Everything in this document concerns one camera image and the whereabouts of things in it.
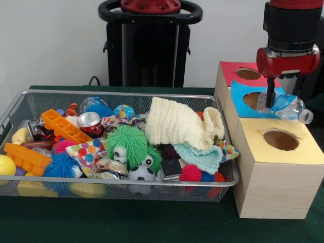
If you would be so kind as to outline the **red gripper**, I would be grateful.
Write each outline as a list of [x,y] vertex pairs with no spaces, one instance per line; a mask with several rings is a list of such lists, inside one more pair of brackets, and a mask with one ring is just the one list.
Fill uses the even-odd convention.
[[258,72],[267,79],[266,107],[272,107],[276,93],[275,77],[283,75],[300,75],[296,81],[297,96],[305,100],[303,86],[307,80],[307,74],[314,72],[320,63],[320,51],[317,45],[304,53],[281,53],[270,48],[259,48],[256,63]]

